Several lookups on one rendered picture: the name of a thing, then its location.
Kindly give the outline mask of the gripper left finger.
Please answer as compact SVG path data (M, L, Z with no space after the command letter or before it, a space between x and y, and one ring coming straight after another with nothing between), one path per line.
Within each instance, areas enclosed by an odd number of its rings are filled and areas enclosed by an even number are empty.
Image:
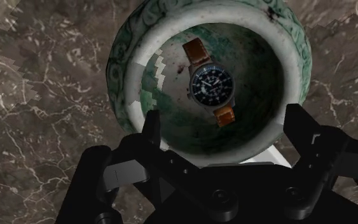
M92 146L81 155L55 224L124 224L112 203L135 185L155 207L144 224L234 224L238 195L216 168L200 169L160 149L160 115L147 113L142 132L117 149Z

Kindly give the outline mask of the green and white ceramic bowl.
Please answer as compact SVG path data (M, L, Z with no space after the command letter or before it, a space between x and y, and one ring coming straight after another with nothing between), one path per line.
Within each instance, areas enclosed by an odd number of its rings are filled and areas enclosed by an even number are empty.
M235 121L224 127L188 97L182 46L195 38L235 80ZM144 0L115 37L106 81L123 130L140 132L156 109L161 149L205 167L243 162L280 139L286 106L305 101L311 73L309 40L284 0Z

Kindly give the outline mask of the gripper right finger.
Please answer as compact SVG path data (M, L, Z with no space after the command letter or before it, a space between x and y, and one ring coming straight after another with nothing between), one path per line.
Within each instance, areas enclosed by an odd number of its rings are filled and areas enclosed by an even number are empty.
M358 140L321 125L299 104L286 106L283 131L300 158L284 186L288 220L357 220L358 205L333 192L339 176L358 180Z

